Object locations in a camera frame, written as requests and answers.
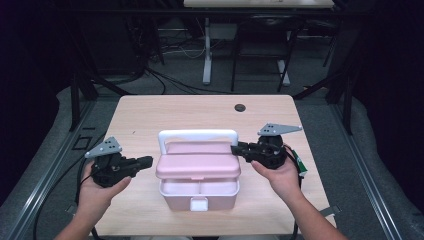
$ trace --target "storage box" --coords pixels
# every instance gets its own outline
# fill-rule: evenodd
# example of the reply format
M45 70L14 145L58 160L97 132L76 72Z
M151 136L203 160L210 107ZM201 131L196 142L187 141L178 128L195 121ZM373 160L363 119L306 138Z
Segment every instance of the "storage box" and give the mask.
M234 207L240 189L240 163L231 154L233 130L165 130L156 176L172 210L208 211Z

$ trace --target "wooden tabletop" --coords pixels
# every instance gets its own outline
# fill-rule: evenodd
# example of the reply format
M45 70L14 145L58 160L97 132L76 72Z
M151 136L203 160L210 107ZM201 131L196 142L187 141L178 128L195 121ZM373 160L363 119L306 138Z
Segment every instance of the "wooden tabletop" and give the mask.
M185 7L332 8L332 0L184 0Z
M235 110L243 104L244 112ZM166 95L125 96L119 101L105 138L114 136L123 156L154 158L116 196L96 225L110 236L218 236L291 234L294 219L268 181L239 157L240 191L231 210L171 211L159 192L155 176L160 156L158 133L173 129L233 129L239 141L257 142L266 123L302 125L293 99L285 95ZM304 131L284 134L283 140L302 158L308 173L302 191L318 209L329 206ZM330 222L335 225L333 217Z

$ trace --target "box latch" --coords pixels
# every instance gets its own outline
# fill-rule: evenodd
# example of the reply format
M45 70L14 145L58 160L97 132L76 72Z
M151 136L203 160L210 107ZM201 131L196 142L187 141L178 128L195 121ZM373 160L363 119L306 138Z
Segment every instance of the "box latch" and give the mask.
M208 199L206 197L192 197L190 200L190 211L192 212L208 211Z

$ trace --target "person's left hand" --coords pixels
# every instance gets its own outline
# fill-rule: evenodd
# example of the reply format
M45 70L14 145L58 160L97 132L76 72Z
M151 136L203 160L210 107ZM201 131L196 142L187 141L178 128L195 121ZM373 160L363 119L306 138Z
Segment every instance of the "person's left hand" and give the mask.
M85 166L82 179L90 176L91 162ZM122 192L131 182L131 177L125 177L120 182L109 188L97 185L92 177L85 180L80 188L78 210L75 217L84 219L86 224L94 226L106 212L112 202L112 198Z

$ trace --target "person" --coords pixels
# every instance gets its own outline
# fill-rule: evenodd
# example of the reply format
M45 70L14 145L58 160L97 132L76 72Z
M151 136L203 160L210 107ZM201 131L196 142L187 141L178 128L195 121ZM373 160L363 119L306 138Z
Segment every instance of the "person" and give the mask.
M303 195L298 183L298 172L293 161L287 158L284 165L276 170L268 169L257 161L252 161L251 165L260 175L269 180L272 189L286 203L302 232L303 238L308 240L347 239ZM85 177L89 176L90 170L91 164L85 168ZM80 204L74 219L62 230L56 239L86 239L90 230L106 212L112 198L124 190L130 181L130 178L124 178L111 188L102 188L94 183L92 178L87 179L81 186ZM275 236L261 236L261 238L278 239ZM248 239L248 237L222 236L219 239L241 240ZM252 236L249 239L259 238L258 236Z

